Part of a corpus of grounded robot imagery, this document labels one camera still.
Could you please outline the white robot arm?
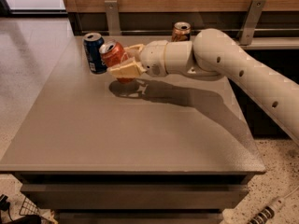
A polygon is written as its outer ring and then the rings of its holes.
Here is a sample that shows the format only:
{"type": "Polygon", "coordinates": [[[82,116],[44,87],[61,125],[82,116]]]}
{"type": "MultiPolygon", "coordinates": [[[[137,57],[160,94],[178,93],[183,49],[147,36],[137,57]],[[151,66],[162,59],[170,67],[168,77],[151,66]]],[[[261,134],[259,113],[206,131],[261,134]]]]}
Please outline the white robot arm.
{"type": "Polygon", "coordinates": [[[249,56],[224,32],[205,29],[192,41],[158,40],[133,45],[126,51],[130,58],[108,69],[113,77],[228,77],[299,143],[299,85],[249,56]]]}

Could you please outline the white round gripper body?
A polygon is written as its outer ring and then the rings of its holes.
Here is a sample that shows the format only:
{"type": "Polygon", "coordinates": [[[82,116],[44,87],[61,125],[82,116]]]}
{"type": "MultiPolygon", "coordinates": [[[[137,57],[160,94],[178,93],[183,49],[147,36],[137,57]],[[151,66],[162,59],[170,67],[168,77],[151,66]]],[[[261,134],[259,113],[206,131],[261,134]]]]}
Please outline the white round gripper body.
{"type": "Polygon", "coordinates": [[[167,75],[164,61],[166,40],[152,41],[140,53],[140,61],[151,77],[165,77],[167,75]]]}

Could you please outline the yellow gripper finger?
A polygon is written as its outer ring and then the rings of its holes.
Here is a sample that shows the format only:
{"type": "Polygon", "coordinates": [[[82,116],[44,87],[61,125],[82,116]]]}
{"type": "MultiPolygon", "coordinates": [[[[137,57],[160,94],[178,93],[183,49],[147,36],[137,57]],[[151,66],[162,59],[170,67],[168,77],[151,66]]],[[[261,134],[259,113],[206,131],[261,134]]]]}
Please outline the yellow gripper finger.
{"type": "Polygon", "coordinates": [[[139,62],[140,54],[144,47],[144,44],[135,44],[129,47],[125,47],[124,50],[127,52],[130,58],[134,58],[137,62],[139,62]]]}
{"type": "Polygon", "coordinates": [[[115,78],[136,78],[147,72],[141,62],[137,62],[135,58],[111,66],[107,71],[115,78]]]}

